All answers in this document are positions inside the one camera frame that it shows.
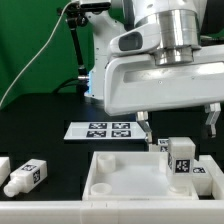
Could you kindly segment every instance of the white cable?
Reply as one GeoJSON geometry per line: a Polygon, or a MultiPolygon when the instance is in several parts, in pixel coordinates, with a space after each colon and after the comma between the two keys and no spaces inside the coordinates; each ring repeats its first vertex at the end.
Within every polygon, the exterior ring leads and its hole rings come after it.
{"type": "Polygon", "coordinates": [[[74,3],[74,2],[70,2],[70,3],[68,3],[64,8],[63,8],[63,10],[62,10],[62,13],[61,13],[61,15],[60,15],[60,17],[59,17],[59,19],[58,19],[58,22],[56,23],[56,25],[55,25],[55,27],[54,27],[54,29],[53,29],[53,31],[52,31],[52,33],[51,33],[51,35],[50,35],[50,37],[49,37],[49,39],[48,39],[48,41],[44,44],[44,46],[38,51],[38,53],[30,60],[30,62],[22,69],[22,71],[16,76],[16,78],[14,79],[14,81],[12,82],[12,84],[9,86],[9,88],[6,90],[6,92],[5,92],[5,94],[3,95],[3,97],[2,97],[2,99],[1,99],[1,102],[0,102],[0,109],[1,109],[1,107],[2,107],[2,105],[3,105],[3,102],[4,102],[4,100],[5,100],[5,98],[6,98],[6,96],[8,95],[8,93],[9,93],[9,91],[12,89],[12,87],[15,85],[15,83],[17,82],[17,80],[21,77],[21,75],[26,71],[26,69],[37,59],[37,57],[42,53],[42,51],[47,47],[47,45],[50,43],[50,41],[52,40],[52,38],[53,38],[53,36],[54,36],[54,34],[55,34],[55,32],[56,32],[56,30],[57,30],[57,28],[58,28],[58,26],[59,26],[59,24],[60,24],[60,22],[61,22],[61,19],[62,19],[62,17],[63,17],[63,14],[64,14],[64,12],[65,12],[65,10],[66,10],[66,8],[70,5],[70,4],[72,4],[72,3],[74,3]]]}

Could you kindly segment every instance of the black table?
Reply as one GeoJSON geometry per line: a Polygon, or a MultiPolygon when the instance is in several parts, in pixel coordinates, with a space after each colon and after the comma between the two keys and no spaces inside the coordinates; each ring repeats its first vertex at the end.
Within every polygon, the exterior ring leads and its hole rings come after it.
{"type": "MultiPolygon", "coordinates": [[[[154,112],[150,116],[154,139],[189,136],[197,154],[210,154],[224,168],[224,122],[217,123],[217,138],[203,139],[206,119],[202,107],[154,112]]],[[[65,143],[71,121],[134,121],[133,115],[110,117],[102,108],[85,104],[76,94],[28,94],[0,112],[0,156],[9,156],[11,170],[31,158],[46,160],[48,178],[29,194],[8,198],[0,188],[0,201],[80,200],[94,151],[144,151],[144,142],[65,143]]]]}

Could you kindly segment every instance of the metal cylinder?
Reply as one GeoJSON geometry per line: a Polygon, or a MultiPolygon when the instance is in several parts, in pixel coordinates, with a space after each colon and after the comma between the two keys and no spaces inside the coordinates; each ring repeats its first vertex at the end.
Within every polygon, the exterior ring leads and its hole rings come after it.
{"type": "Polygon", "coordinates": [[[192,50],[200,49],[197,14],[190,10],[160,12],[145,17],[136,26],[155,22],[160,25],[162,38],[159,47],[150,52],[156,65],[192,62],[192,50]]]}

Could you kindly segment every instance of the white robot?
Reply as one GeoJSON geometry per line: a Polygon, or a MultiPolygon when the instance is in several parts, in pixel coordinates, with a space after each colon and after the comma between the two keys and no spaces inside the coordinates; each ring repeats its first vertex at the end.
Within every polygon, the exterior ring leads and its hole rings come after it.
{"type": "MultiPolygon", "coordinates": [[[[79,4],[95,11],[110,3],[79,4]]],[[[107,11],[86,13],[93,25],[95,52],[87,101],[103,103],[111,116],[136,113],[149,143],[148,111],[205,105],[206,125],[215,137],[219,102],[224,100],[223,46],[200,46],[206,4],[207,0],[112,1],[133,22],[128,31],[107,11]]]]}

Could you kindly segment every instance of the white bottle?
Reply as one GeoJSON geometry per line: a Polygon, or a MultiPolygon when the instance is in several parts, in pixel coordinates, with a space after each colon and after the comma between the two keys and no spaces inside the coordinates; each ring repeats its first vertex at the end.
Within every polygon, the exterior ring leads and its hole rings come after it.
{"type": "Polygon", "coordinates": [[[19,194],[19,192],[29,193],[46,177],[46,161],[31,159],[10,174],[11,180],[4,187],[4,193],[8,197],[13,197],[19,194]]]}

